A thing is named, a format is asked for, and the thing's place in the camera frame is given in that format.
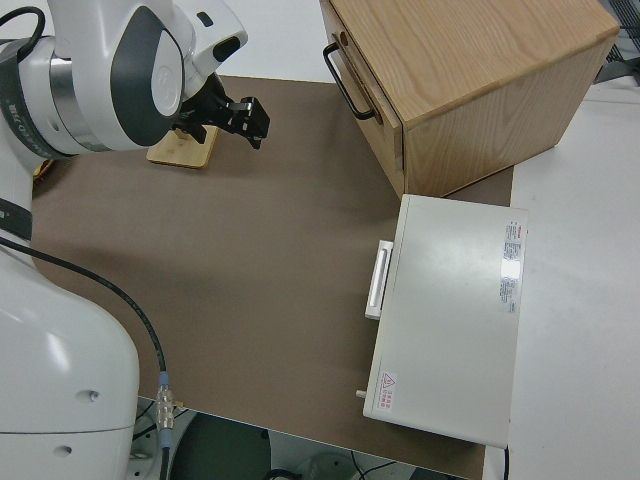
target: cable connector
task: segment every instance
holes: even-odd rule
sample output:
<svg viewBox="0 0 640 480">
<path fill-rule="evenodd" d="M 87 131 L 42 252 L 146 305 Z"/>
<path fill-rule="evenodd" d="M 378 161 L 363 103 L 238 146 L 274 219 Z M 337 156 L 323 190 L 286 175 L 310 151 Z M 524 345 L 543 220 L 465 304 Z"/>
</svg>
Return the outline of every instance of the cable connector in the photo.
<svg viewBox="0 0 640 480">
<path fill-rule="evenodd" d="M 156 396 L 156 425 L 160 436 L 160 448 L 172 448 L 171 429 L 173 428 L 173 392 L 169 388 L 169 375 L 160 372 L 160 388 Z"/>
</svg>

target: wooden box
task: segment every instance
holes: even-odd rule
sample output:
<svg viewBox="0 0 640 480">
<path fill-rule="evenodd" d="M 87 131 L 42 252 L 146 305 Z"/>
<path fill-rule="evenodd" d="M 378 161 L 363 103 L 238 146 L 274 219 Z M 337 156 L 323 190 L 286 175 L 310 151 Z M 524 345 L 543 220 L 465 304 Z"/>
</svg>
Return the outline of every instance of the wooden box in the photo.
<svg viewBox="0 0 640 480">
<path fill-rule="evenodd" d="M 597 0 L 321 6 L 325 61 L 398 195 L 444 196 L 554 146 L 619 30 Z"/>
</svg>

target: black cable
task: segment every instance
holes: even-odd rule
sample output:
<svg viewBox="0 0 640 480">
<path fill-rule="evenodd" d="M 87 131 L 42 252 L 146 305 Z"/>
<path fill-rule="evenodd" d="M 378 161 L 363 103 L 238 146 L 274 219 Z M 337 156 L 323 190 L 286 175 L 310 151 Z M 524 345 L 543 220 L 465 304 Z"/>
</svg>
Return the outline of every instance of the black cable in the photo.
<svg viewBox="0 0 640 480">
<path fill-rule="evenodd" d="M 40 37 L 42 37 L 42 32 L 44 32 L 44 25 L 46 23 L 44 12 L 37 7 L 20 7 L 0 17 L 0 27 L 1 27 L 8 21 L 13 20 L 14 18 L 19 17 L 21 15 L 26 15 L 27 13 L 34 13 L 35 15 L 37 15 L 38 23 L 36 25 L 35 30 L 33 31 L 33 34 L 31 35 L 31 38 L 29 38 L 29 41 L 25 43 L 22 47 L 20 47 L 20 50 L 18 50 L 18 62 L 21 62 L 22 60 L 27 58 L 27 56 L 35 48 L 36 44 L 38 43 L 38 40 L 40 40 Z"/>
<path fill-rule="evenodd" d="M 504 480 L 509 480 L 509 447 L 504 449 Z"/>
<path fill-rule="evenodd" d="M 369 470 L 365 470 L 363 472 L 362 469 L 358 466 L 358 462 L 356 462 L 356 455 L 355 455 L 355 453 L 353 453 L 353 450 L 351 450 L 351 460 L 353 461 L 353 466 L 356 467 L 356 470 L 360 474 L 360 477 L 358 477 L 358 480 L 366 480 L 368 473 L 371 473 L 371 472 L 373 472 L 375 470 L 380 470 L 381 468 L 388 467 L 389 465 L 393 465 L 394 463 L 398 463 L 398 462 L 393 462 L 393 461 L 392 462 L 383 463 L 382 465 L 378 465 L 377 467 L 370 468 Z"/>
<path fill-rule="evenodd" d="M 353 461 L 353 466 L 356 467 L 356 470 L 360 474 L 360 478 L 362 478 L 362 476 L 364 475 L 364 472 L 360 469 L 358 462 L 356 462 L 356 454 L 353 453 L 353 450 L 351 450 L 351 460 Z"/>
<path fill-rule="evenodd" d="M 48 255 L 46 253 L 40 252 L 38 250 L 34 250 L 33 248 L 25 247 L 24 245 L 20 245 L 19 243 L 12 242 L 11 240 L 7 240 L 6 238 L 0 237 L 0 245 L 6 248 L 10 248 L 11 250 L 15 250 L 20 253 L 24 253 L 25 255 L 30 255 L 34 258 L 38 258 L 48 263 L 52 263 L 53 265 L 57 265 L 62 268 L 66 268 L 67 270 L 71 270 L 72 272 L 78 273 L 84 277 L 87 277 L 94 282 L 99 283 L 100 285 L 107 287 L 113 293 L 118 295 L 121 299 L 123 299 L 127 304 L 133 309 L 134 312 L 140 317 L 142 323 L 144 324 L 147 332 L 149 333 L 149 337 L 151 337 L 151 341 L 153 342 L 153 346 L 156 349 L 156 356 L 158 357 L 158 365 L 160 366 L 161 372 L 167 371 L 167 364 L 164 359 L 164 352 L 162 351 L 162 345 L 160 345 L 160 340 L 158 339 L 158 335 L 151 325 L 151 322 L 142 311 L 140 306 L 134 302 L 134 300 L 127 295 L 127 293 L 122 290 L 117 285 L 114 285 L 109 280 L 104 277 L 101 277 L 97 273 L 93 273 L 91 270 L 87 270 L 86 268 L 75 265 L 71 262 L 67 262 L 66 260 L 62 260 L 60 258 Z"/>
<path fill-rule="evenodd" d="M 142 411 L 142 413 L 136 417 L 136 422 L 137 422 L 138 420 L 140 420 L 142 417 L 144 417 L 144 414 L 145 414 L 145 413 L 147 413 L 147 412 L 149 411 L 149 409 L 151 408 L 151 406 L 152 406 L 154 403 L 156 403 L 156 402 L 155 402 L 155 400 L 151 400 L 151 403 L 149 403 L 149 405 L 147 405 L 147 408 L 145 408 L 145 409 Z"/>
<path fill-rule="evenodd" d="M 387 462 L 387 463 L 383 463 L 382 465 L 378 465 L 377 467 L 370 468 L 369 470 L 365 470 L 362 473 L 362 475 L 360 475 L 360 478 L 358 480 L 366 480 L 368 473 L 371 473 L 375 470 L 380 470 L 381 468 L 388 467 L 389 465 L 393 465 L 395 463 L 398 463 L 398 462 Z"/>
<path fill-rule="evenodd" d="M 162 466 L 160 467 L 160 480 L 168 480 L 169 478 L 169 447 L 162 449 Z"/>
</svg>

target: drawer handle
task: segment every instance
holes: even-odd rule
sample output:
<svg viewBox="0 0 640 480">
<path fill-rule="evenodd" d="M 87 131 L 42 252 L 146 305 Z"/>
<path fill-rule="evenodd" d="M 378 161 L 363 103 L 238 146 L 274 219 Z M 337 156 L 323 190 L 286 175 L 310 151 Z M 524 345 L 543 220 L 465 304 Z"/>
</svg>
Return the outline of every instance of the drawer handle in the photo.
<svg viewBox="0 0 640 480">
<path fill-rule="evenodd" d="M 342 80 L 340 80 L 340 77 L 338 76 L 338 72 L 336 71 L 335 67 L 333 66 L 333 63 L 331 63 L 331 60 L 329 59 L 329 55 L 332 54 L 333 52 L 335 52 L 336 50 L 339 50 L 339 49 L 340 49 L 340 46 L 338 45 L 338 42 L 334 42 L 334 43 L 332 43 L 330 45 L 327 45 L 325 47 L 325 49 L 322 51 L 322 56 L 324 57 L 324 62 L 327 64 L 327 67 L 329 68 L 329 72 L 331 72 L 331 76 L 336 81 L 336 84 L 338 85 L 338 88 L 340 89 L 340 93 L 342 93 L 342 96 L 347 101 L 347 104 L 349 105 L 349 108 L 353 112 L 353 115 L 358 120 L 367 120 L 369 118 L 375 117 L 376 116 L 376 112 L 373 109 L 368 110 L 366 112 L 361 112 L 360 110 L 357 109 L 357 107 L 353 103 L 353 100 L 351 100 L 351 97 L 349 96 L 349 93 L 347 92 L 347 89 L 344 87 L 344 84 L 342 83 Z"/>
</svg>

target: wooden block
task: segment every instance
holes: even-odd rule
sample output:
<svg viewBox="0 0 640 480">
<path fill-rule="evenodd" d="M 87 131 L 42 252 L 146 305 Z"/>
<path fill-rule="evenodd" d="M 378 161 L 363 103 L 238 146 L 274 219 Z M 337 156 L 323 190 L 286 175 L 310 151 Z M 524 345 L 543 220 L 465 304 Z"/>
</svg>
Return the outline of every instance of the wooden block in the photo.
<svg viewBox="0 0 640 480">
<path fill-rule="evenodd" d="M 170 131 L 147 152 L 147 160 L 174 167 L 204 168 L 209 164 L 218 128 L 205 125 L 207 138 L 201 145 L 180 130 Z"/>
</svg>

